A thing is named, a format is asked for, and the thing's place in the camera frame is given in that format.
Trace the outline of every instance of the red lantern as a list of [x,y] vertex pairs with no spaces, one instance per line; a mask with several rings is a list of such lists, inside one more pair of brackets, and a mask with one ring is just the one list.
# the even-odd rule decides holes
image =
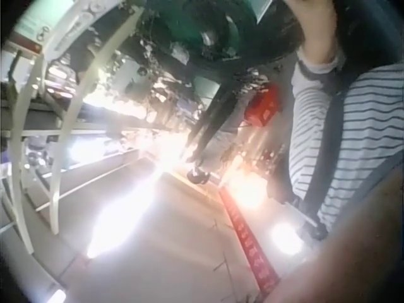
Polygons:
[[257,93],[244,114],[244,120],[257,127],[264,127],[279,111],[279,88],[269,83],[264,90]]

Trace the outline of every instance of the skin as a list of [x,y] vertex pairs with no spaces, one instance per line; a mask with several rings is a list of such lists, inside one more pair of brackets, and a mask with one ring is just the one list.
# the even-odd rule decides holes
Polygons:
[[369,302],[402,257],[402,170],[390,173],[265,302]]
[[[300,21],[309,62],[332,61],[336,41],[332,1],[284,1]],[[284,278],[265,302],[369,302],[403,257],[403,207],[400,166],[355,206],[317,256]]]
[[332,0],[284,0],[302,27],[303,51],[313,64],[329,63],[336,52],[336,13]]

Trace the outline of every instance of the red banner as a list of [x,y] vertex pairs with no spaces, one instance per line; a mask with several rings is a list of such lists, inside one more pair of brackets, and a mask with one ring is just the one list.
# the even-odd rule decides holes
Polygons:
[[279,282],[279,277],[265,256],[261,246],[242,216],[233,197],[225,188],[221,188],[219,195],[229,214],[230,221],[246,254],[252,273],[257,281],[262,296],[267,297]]

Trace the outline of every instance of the white striped sleeve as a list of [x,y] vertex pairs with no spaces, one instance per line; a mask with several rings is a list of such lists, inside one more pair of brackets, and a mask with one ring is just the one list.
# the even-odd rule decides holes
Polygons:
[[[304,57],[302,50],[297,52],[299,60],[315,74],[327,74],[335,69],[341,61],[336,56],[329,64],[311,64]],[[295,97],[292,138],[290,143],[289,174],[294,193],[304,199],[311,181],[313,165],[319,153],[319,140],[323,135],[326,113],[331,96],[323,91],[320,81],[307,79],[296,64],[292,77]]]

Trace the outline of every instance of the sign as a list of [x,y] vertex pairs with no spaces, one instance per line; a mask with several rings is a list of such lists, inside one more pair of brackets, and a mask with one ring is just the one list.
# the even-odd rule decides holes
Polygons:
[[73,3],[73,0],[36,0],[14,27],[9,41],[39,54],[46,36]]
[[279,283],[279,277],[265,256],[261,246],[242,216],[235,200],[226,188],[221,188],[219,195],[229,214],[235,233],[257,281],[261,294],[266,298]]

